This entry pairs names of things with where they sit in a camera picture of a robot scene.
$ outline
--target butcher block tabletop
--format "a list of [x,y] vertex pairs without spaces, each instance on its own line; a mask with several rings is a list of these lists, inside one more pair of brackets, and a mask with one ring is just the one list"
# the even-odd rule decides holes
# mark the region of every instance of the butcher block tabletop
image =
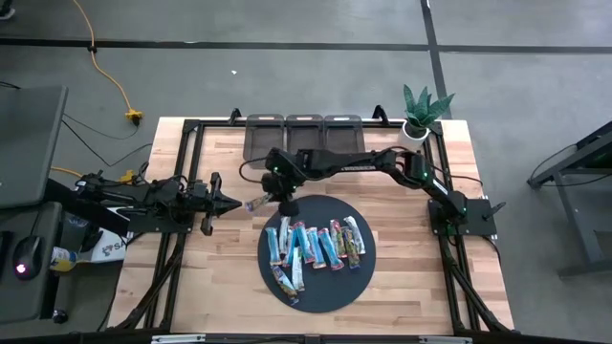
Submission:
[[[148,180],[174,174],[183,121],[184,118],[160,118],[146,173]],[[468,124],[463,120],[441,122],[451,174],[478,178]],[[397,128],[364,128],[365,148],[381,150],[396,145],[398,133]],[[222,192],[242,202],[263,195],[260,184],[246,182],[238,175],[244,139],[244,128],[206,128],[198,169],[198,179],[205,183],[212,172],[219,172]],[[185,175],[194,141],[195,135],[191,135]],[[258,179],[262,173],[245,168],[248,178]],[[453,185],[469,198],[482,196],[481,186],[474,181],[455,178]],[[310,194],[344,200],[369,224],[377,246],[377,261],[361,296],[340,310],[319,314],[296,311],[278,301],[264,284],[256,257],[260,231],[277,204],[268,204],[254,215],[241,207],[215,219],[212,236],[204,236],[199,230],[187,236],[172,332],[452,333],[440,249],[430,231],[426,210],[429,197],[424,191],[399,186],[384,173],[358,172],[306,182],[295,196]],[[160,238],[160,234],[144,234],[129,246],[109,326],[125,319],[149,288]],[[512,328],[495,251],[479,237],[466,237],[465,242],[474,288],[497,318]],[[167,282],[161,291],[156,324],[161,319],[166,289]],[[468,326],[465,297],[461,291],[458,295],[462,320]]]

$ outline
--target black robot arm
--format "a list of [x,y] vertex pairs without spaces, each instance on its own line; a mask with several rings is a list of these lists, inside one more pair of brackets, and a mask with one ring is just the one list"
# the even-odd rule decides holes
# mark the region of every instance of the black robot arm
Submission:
[[441,205],[451,223],[464,223],[466,196],[459,191],[446,190],[422,155],[406,149],[394,151],[394,148],[401,147],[355,154],[300,149],[294,155],[273,148],[266,158],[266,168],[270,172],[262,177],[263,189],[270,195],[269,201],[280,202],[282,215],[295,216],[299,210],[293,193],[304,182],[320,181],[344,172],[380,171],[402,186],[423,189]]
[[189,232],[195,213],[205,213],[200,230],[211,235],[213,216],[242,205],[221,192],[221,176],[217,172],[212,173],[208,190],[206,183],[188,183],[183,176],[151,183],[137,177],[129,183],[118,183],[104,179],[100,171],[77,181],[76,194],[84,202],[126,206],[118,213],[130,219],[128,230],[132,232]]

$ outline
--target gray floor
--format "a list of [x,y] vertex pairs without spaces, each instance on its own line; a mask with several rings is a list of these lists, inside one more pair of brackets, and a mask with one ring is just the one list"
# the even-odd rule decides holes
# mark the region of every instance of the gray floor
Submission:
[[[612,6],[604,0],[430,0],[438,41],[472,45],[610,46]],[[101,38],[259,42],[426,43],[418,1],[83,0]],[[16,0],[18,16],[0,36],[86,38],[69,0]],[[538,162],[610,120],[612,56],[442,54],[454,118],[470,124],[487,194],[508,205],[496,215],[514,323],[524,333],[612,341],[612,276],[561,281],[557,269],[582,262],[555,189],[529,189]],[[104,49],[98,62],[145,111],[140,132],[112,141],[76,129],[109,161],[153,139],[161,116],[322,113],[370,116],[382,104],[403,114],[402,84],[434,89],[428,53]],[[128,135],[118,91],[78,48],[0,46],[0,80],[64,84],[66,112]],[[147,159],[144,150],[104,168],[62,130],[54,165],[105,169],[116,178]],[[70,176],[55,175],[63,183]],[[75,235],[65,240],[77,242]],[[0,336],[93,331],[119,266],[79,269],[62,281],[71,321],[0,328]]]

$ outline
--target candy bar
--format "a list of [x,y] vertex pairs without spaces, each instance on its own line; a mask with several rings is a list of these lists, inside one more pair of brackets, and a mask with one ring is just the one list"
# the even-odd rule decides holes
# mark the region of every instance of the candy bar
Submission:
[[297,240],[299,241],[299,245],[302,247],[302,254],[304,255],[304,262],[306,264],[313,263],[315,261],[315,253],[313,252],[313,248],[308,241],[308,236],[306,235],[306,226],[303,222],[298,222],[294,225],[294,231],[297,232]]
[[276,228],[266,228],[268,232],[268,248],[270,249],[270,265],[280,265],[280,254],[278,253],[278,241],[276,240]]
[[278,246],[280,254],[287,254],[287,245],[289,242],[289,237],[287,236],[289,231],[289,221],[291,221],[289,216],[283,216],[280,218],[280,232],[278,233]]
[[318,232],[318,239],[321,241],[323,248],[325,248],[325,252],[327,252],[332,270],[344,268],[344,263],[338,258],[336,247],[334,246],[332,237],[329,236],[329,230],[327,228],[323,228]]
[[283,260],[283,267],[288,268],[291,266],[291,263],[294,260],[294,247],[295,247],[295,242],[297,241],[297,231],[293,230],[291,233],[291,241],[289,242],[288,245],[288,252],[287,255],[285,255],[285,259]]
[[344,244],[346,244],[346,254],[348,255],[348,267],[351,269],[357,269],[360,266],[360,256],[357,254],[357,247],[355,246],[355,240],[353,239],[353,231],[351,228],[345,226],[340,229],[344,237]]
[[355,247],[357,248],[357,253],[365,254],[365,244],[363,243],[360,228],[357,226],[355,218],[353,218],[352,216],[345,217],[344,222],[348,224],[348,226],[353,231],[353,240],[355,240]]
[[321,269],[327,267],[327,264],[325,264],[325,257],[323,257],[323,251],[321,250],[321,246],[318,244],[317,228],[310,227],[306,229],[306,234],[308,235],[308,241],[310,242],[313,252],[315,253],[313,268]]
[[346,247],[344,246],[344,239],[342,238],[342,231],[340,230],[340,222],[338,220],[331,220],[329,224],[332,241],[336,247],[336,254],[338,258],[346,258]]
[[304,291],[304,279],[302,278],[302,251],[294,247],[294,263],[291,268],[291,282],[297,291]]
[[289,281],[289,278],[287,277],[285,272],[283,272],[280,267],[273,266],[272,274],[274,275],[274,279],[276,280],[276,283],[278,283],[278,286],[280,286],[283,292],[287,294],[287,296],[289,296],[289,299],[291,300],[291,305],[294,305],[299,302],[299,299],[297,298],[297,290],[295,290],[294,286],[291,284],[291,281]]

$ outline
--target white pot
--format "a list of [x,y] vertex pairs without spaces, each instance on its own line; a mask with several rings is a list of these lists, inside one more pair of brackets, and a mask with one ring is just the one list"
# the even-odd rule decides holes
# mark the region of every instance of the white pot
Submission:
[[427,139],[427,136],[429,136],[429,128],[426,129],[425,134],[421,138],[412,138],[405,131],[405,127],[407,125],[408,121],[405,121],[404,125],[402,125],[402,130],[400,130],[400,134],[398,135],[398,143],[401,146],[408,148],[413,152],[416,152],[421,148],[421,146],[423,145],[423,141]]

